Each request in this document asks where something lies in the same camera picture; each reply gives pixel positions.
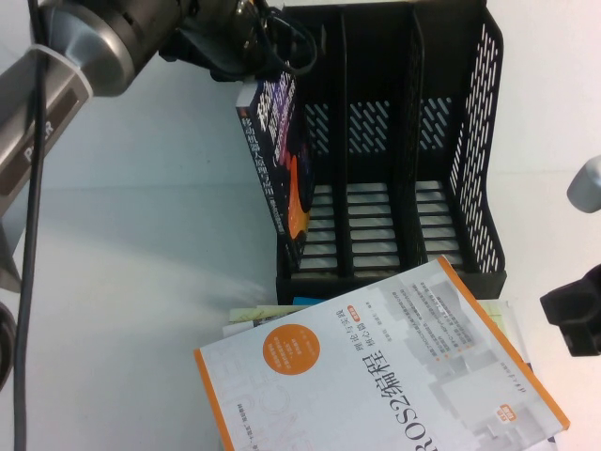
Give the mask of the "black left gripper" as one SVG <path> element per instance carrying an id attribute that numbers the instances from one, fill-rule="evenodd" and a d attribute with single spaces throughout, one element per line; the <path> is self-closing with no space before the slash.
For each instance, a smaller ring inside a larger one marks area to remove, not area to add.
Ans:
<path id="1" fill-rule="evenodd" d="M 274 52 L 265 22 L 256 13 L 234 14 L 223 23 L 189 18 L 163 44 L 159 55 L 168 62 L 206 69 L 221 83 L 250 78 L 275 83 L 290 72 L 290 60 Z"/>

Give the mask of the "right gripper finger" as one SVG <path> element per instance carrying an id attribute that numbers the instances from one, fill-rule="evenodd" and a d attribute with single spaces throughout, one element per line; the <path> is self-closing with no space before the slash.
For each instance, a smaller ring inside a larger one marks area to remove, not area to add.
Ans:
<path id="1" fill-rule="evenodd" d="M 600 355 L 600 328 L 584 324 L 567 325 L 561 328 L 565 344 L 572 356 Z"/>
<path id="2" fill-rule="evenodd" d="M 600 266 L 540 299 L 550 324 L 586 323 L 600 314 Z"/>

